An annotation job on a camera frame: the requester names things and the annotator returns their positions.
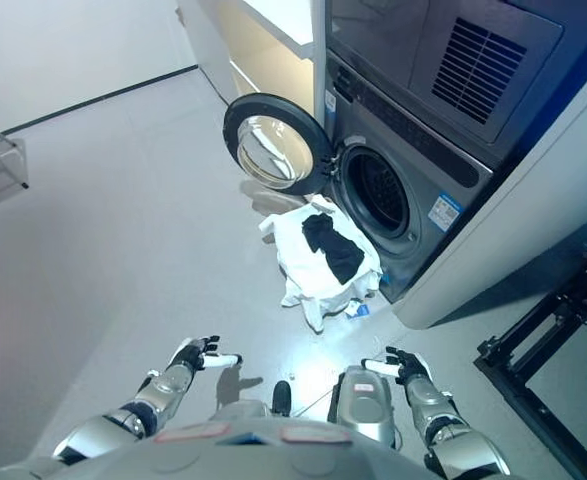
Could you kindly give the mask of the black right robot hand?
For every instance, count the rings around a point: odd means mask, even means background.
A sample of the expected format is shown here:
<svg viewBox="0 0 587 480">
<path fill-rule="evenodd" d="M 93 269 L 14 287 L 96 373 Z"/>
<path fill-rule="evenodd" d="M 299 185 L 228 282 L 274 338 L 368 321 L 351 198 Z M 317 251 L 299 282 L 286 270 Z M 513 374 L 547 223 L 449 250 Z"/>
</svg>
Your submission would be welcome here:
<svg viewBox="0 0 587 480">
<path fill-rule="evenodd" d="M 365 370 L 392 377 L 401 386 L 407 386 L 412 380 L 419 378 L 431 380 L 428 365 L 419 355 L 393 346 L 387 346 L 385 352 L 384 361 L 364 358 L 361 366 Z"/>
</svg>

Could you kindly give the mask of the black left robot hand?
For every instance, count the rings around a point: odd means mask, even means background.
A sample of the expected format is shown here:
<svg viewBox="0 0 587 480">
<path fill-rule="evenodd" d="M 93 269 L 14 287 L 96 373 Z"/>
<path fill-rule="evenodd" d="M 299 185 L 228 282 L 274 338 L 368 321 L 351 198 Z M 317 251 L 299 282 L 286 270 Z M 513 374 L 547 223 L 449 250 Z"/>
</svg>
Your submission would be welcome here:
<svg viewBox="0 0 587 480">
<path fill-rule="evenodd" d="M 187 337 L 172 356 L 169 367 L 178 365 L 189 367 L 192 372 L 208 368 L 228 368 L 241 365 L 240 354 L 227 354 L 218 351 L 221 337 L 219 335 L 199 338 Z"/>
</svg>

